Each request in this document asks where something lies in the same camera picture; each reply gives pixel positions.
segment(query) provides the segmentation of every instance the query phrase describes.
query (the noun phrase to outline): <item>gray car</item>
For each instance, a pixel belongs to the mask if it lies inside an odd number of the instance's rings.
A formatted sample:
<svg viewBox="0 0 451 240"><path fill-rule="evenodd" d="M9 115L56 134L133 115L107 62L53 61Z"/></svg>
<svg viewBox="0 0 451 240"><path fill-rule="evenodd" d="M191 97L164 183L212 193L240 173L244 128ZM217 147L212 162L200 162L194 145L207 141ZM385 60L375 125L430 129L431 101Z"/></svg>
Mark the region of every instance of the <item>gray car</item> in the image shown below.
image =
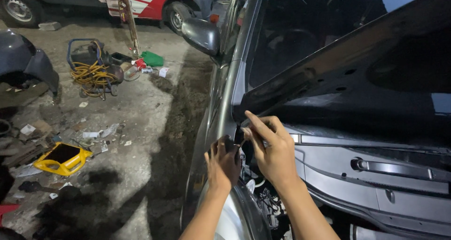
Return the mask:
<svg viewBox="0 0 451 240"><path fill-rule="evenodd" d="M188 20L211 56L180 224L208 188L203 153L245 110L278 116L299 177L341 239L451 238L451 0L230 0L221 31ZM290 237L245 143L215 239Z"/></svg>
<svg viewBox="0 0 451 240"><path fill-rule="evenodd" d="M0 30L0 63L0 82L25 89L43 81L53 97L58 95L59 75L49 57L23 35Z"/></svg>

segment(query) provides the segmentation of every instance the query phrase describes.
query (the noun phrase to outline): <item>windshield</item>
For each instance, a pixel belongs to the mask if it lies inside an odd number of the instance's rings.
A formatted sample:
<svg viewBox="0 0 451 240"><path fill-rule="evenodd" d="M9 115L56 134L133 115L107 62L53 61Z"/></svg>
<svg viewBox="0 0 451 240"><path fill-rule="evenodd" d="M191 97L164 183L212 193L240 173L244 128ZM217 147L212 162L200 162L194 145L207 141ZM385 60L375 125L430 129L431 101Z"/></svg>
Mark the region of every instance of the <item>windshield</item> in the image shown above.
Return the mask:
<svg viewBox="0 0 451 240"><path fill-rule="evenodd" d="M413 0L263 0L247 90L361 26Z"/></svg>

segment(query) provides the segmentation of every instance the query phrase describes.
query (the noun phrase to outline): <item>windshield wiper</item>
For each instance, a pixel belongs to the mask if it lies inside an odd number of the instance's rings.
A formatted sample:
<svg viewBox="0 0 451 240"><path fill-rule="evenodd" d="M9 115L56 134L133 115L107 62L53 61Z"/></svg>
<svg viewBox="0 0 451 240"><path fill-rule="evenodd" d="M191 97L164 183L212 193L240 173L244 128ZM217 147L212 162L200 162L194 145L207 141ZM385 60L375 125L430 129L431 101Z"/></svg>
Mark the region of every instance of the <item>windshield wiper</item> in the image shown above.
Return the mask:
<svg viewBox="0 0 451 240"><path fill-rule="evenodd" d="M352 140L341 138L327 138L312 135L305 135L299 133L290 133L290 136L295 141L295 145L304 146L341 146L341 147L372 147L380 149L391 149L399 151L412 151L424 154L435 155L451 155L451 151L445 147L434 146L415 146L405 145L389 142L375 142L365 140Z"/></svg>

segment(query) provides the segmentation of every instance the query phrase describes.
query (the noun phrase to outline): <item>van wheel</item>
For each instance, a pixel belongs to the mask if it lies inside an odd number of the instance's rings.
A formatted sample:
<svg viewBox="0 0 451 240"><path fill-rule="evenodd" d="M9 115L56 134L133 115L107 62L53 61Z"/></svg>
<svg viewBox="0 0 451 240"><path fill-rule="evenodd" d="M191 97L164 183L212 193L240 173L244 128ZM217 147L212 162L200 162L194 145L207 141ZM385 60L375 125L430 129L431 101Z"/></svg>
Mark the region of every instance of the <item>van wheel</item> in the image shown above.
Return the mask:
<svg viewBox="0 0 451 240"><path fill-rule="evenodd" d="M8 24L37 28L43 17L41 4L37 0L0 0L0 18Z"/></svg>
<svg viewBox="0 0 451 240"><path fill-rule="evenodd" d="M182 35L182 23L184 20L193 17L188 6L181 2L172 2L166 10L169 27L178 35Z"/></svg>

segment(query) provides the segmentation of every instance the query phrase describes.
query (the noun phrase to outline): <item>green bag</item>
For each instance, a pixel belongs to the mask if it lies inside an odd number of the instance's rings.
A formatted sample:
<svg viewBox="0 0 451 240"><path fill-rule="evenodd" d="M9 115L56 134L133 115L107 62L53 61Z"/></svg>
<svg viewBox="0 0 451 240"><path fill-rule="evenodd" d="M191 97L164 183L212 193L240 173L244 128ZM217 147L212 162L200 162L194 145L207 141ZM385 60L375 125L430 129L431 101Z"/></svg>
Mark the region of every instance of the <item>green bag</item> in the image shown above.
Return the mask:
<svg viewBox="0 0 451 240"><path fill-rule="evenodd" d="M150 51L141 53L140 58L144 58L144 63L151 67L160 67L163 66L164 63L163 57L158 56Z"/></svg>

